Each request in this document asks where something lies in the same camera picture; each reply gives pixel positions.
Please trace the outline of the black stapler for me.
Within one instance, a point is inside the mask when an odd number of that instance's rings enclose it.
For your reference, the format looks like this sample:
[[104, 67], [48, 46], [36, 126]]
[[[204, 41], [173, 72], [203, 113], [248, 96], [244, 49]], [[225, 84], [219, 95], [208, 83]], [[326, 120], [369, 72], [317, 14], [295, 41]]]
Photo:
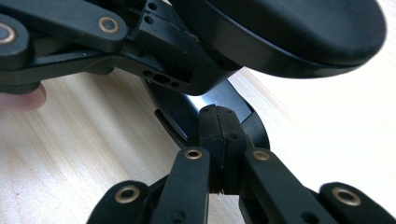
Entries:
[[[386, 22], [375, 0], [169, 0], [201, 43], [239, 66], [288, 78], [331, 77], [355, 70], [383, 46]], [[206, 105], [234, 110], [256, 147], [270, 148], [254, 109], [228, 81], [198, 96], [146, 82], [165, 130], [180, 146], [198, 133]]]

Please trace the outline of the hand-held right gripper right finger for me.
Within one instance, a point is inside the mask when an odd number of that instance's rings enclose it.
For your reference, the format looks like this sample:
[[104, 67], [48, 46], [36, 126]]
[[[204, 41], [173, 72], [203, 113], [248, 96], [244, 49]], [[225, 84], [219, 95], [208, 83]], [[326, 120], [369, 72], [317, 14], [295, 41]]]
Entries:
[[218, 108], [219, 126], [225, 141], [222, 160], [222, 188], [227, 195], [237, 195], [242, 185], [242, 160], [248, 138], [236, 114], [229, 108]]

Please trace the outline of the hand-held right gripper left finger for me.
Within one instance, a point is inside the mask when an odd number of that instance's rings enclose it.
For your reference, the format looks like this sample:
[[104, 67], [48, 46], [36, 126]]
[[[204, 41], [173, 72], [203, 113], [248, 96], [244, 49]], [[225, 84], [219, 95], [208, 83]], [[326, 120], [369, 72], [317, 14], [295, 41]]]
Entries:
[[210, 154], [209, 192], [223, 192], [224, 139], [219, 121], [219, 108], [203, 107], [199, 113], [199, 146]]

